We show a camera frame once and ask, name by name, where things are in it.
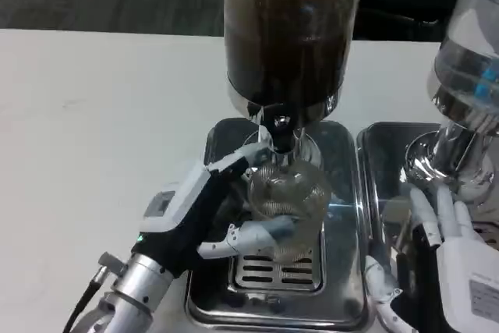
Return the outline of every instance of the robotic hand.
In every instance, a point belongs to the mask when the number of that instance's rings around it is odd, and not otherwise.
[[[366,283],[385,326],[399,333],[499,331],[499,253],[473,230],[467,206],[438,186],[437,214],[411,188],[417,300],[410,299],[372,257]]]
[[[230,183],[258,160],[266,144],[253,143],[212,163],[195,164],[175,192],[159,193],[149,204],[140,235],[126,264],[104,253],[99,271],[69,318],[64,333],[142,333],[174,278],[194,269],[201,258],[231,257],[275,246],[292,236],[294,221],[278,216],[270,221],[230,225],[225,240],[203,243]],[[74,322],[109,274],[116,275],[111,291],[98,306]]]

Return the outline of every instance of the stainless steel tray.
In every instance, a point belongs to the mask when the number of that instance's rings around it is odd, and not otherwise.
[[[208,136],[205,161],[222,158],[256,131],[257,127],[245,119],[219,122]],[[356,149],[348,131],[336,122],[319,122],[307,133],[320,148],[324,171],[338,198],[330,203],[310,263],[293,265],[307,271],[283,270],[269,260],[263,264],[265,261],[256,258],[204,260],[189,275],[186,293],[186,311],[195,322],[239,331],[363,331],[372,322],[361,272],[367,237]],[[235,194],[221,208],[211,240],[223,237],[230,222],[237,224],[243,219],[242,202]],[[243,281],[247,261],[266,267],[253,268],[259,272],[257,277],[267,280],[266,285],[258,278]],[[300,277],[289,277],[293,272]],[[283,282],[286,278],[294,280],[288,287]]]
[[[384,266],[397,277],[398,253],[411,257],[410,203],[402,191],[401,173],[408,145],[418,136],[437,131],[438,124],[379,122],[357,137],[359,170],[364,190],[364,206],[370,213],[371,248]],[[499,144],[495,140],[489,154],[499,165]],[[470,207],[475,230],[490,246],[499,241],[499,202],[497,185],[480,207]]]

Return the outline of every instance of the robotic finger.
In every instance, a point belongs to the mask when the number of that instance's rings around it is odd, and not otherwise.
[[[391,274],[373,257],[366,257],[366,284],[384,326],[393,333],[417,333],[416,306],[397,287]]]

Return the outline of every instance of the drip tray grate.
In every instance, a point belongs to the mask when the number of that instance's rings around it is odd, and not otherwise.
[[[292,290],[315,292],[322,283],[320,247],[311,249],[308,257],[291,264],[275,263],[258,253],[238,257],[235,283],[244,289]]]

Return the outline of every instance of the black cable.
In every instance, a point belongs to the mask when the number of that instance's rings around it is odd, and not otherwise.
[[[91,299],[95,296],[95,294],[99,291],[101,288],[100,283],[95,282],[95,281],[90,281],[90,284],[88,284],[87,289],[81,296],[80,300],[75,306],[75,309],[72,311],[71,316],[69,316],[68,322],[65,323],[64,330],[62,333],[70,333],[71,328],[75,324],[76,319],[78,316],[85,310],[85,307],[87,304],[91,301]]]

